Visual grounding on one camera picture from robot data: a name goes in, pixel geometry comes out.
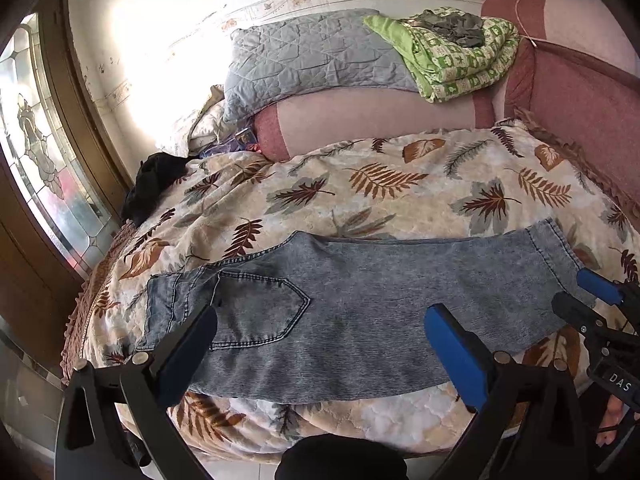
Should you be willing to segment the grey-blue denim pants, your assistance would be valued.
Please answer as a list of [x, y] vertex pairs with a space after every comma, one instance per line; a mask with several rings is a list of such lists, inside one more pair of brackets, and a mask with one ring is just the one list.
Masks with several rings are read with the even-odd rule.
[[217, 333], [194, 391], [280, 404], [385, 398], [447, 380], [423, 329], [443, 304], [492, 350], [518, 354], [559, 330], [557, 292], [593, 296], [551, 219], [490, 237], [348, 240], [295, 232], [278, 246], [146, 286], [142, 350], [198, 307]]

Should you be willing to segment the leaf-pattern fleece blanket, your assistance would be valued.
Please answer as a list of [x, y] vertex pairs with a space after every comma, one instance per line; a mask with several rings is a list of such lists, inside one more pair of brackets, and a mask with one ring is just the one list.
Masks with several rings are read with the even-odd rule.
[[[639, 213], [576, 144], [524, 122], [343, 141], [288, 162], [239, 152], [190, 162], [142, 226], [124, 226], [93, 269], [65, 333], [62, 370], [119, 365], [144, 329], [146, 283], [258, 252], [291, 233], [363, 240], [501, 234], [553, 218], [579, 261], [639, 277]], [[442, 384], [388, 399], [284, 405], [191, 393], [169, 412], [201, 460], [273, 463], [301, 437], [448, 450], [470, 415]]]

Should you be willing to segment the black garment pile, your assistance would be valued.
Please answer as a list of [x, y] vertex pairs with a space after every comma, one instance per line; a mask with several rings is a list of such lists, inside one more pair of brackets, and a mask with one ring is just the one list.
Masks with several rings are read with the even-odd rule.
[[157, 207], [160, 196], [186, 174], [192, 157], [177, 157], [165, 152], [150, 155], [140, 164], [134, 186], [122, 205], [122, 220], [142, 225]]

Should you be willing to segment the stained glass wooden door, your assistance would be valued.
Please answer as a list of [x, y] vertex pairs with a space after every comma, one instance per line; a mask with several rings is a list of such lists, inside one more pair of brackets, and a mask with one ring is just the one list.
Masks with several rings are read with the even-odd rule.
[[1, 322], [49, 370], [129, 182], [86, 88], [68, 0], [39, 0], [1, 51]]

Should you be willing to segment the pink sofa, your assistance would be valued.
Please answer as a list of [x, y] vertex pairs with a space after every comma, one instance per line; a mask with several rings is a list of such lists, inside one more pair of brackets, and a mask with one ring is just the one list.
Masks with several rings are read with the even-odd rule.
[[520, 118], [639, 222], [639, 55], [597, 0], [486, 0], [485, 16], [523, 35], [502, 81], [446, 104], [408, 91], [338, 88], [292, 96], [254, 119], [280, 162], [328, 144], [420, 131], [489, 128]]

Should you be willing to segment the cream cloth bag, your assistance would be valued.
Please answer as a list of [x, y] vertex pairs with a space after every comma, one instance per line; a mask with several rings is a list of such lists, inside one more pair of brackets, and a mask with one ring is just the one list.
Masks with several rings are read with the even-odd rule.
[[224, 135], [224, 90], [214, 84], [210, 87], [209, 97], [196, 115], [186, 142], [190, 155], [198, 154], [206, 145], [219, 143]]

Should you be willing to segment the green patterned folded quilt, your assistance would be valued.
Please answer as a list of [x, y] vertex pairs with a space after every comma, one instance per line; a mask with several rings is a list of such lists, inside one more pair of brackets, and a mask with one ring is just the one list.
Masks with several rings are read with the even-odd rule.
[[459, 47], [430, 30], [413, 27], [408, 18], [371, 14], [363, 24], [401, 56], [427, 102], [443, 103], [495, 84], [515, 61], [518, 28], [504, 18], [482, 19], [485, 44], [475, 48]]

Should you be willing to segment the dark grey garment on quilt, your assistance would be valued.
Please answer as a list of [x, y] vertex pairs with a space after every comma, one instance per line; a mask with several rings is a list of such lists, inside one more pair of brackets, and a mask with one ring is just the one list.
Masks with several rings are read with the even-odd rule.
[[407, 23], [430, 30], [459, 47], [475, 48], [485, 44], [483, 19], [458, 9], [426, 9], [408, 18]]

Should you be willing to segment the grey quilted pillow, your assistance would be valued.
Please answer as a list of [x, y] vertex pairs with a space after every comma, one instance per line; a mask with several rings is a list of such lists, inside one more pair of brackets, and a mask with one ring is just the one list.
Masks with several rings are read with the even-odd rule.
[[400, 54], [364, 24], [380, 15], [341, 10], [237, 30], [224, 83], [224, 120], [242, 122], [290, 96], [332, 88], [416, 92]]

